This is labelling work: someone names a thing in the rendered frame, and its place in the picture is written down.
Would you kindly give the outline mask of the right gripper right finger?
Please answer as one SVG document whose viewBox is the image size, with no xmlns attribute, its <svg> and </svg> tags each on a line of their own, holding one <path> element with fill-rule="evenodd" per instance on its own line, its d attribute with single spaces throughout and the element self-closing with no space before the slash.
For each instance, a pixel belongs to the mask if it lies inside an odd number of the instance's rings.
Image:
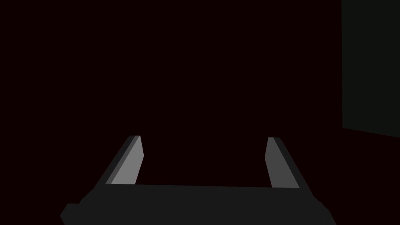
<svg viewBox="0 0 400 225">
<path fill-rule="evenodd" d="M 264 159 L 272 188 L 305 188 L 303 176 L 280 138 L 268 138 Z"/>
</svg>

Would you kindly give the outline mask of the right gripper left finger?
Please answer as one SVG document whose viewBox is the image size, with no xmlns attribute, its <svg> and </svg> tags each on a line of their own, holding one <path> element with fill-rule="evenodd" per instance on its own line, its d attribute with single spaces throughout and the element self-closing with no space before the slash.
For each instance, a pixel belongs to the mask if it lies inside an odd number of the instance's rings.
<svg viewBox="0 0 400 225">
<path fill-rule="evenodd" d="M 135 184 L 144 158 L 140 136 L 129 136 L 117 152 L 100 184 Z"/>
</svg>

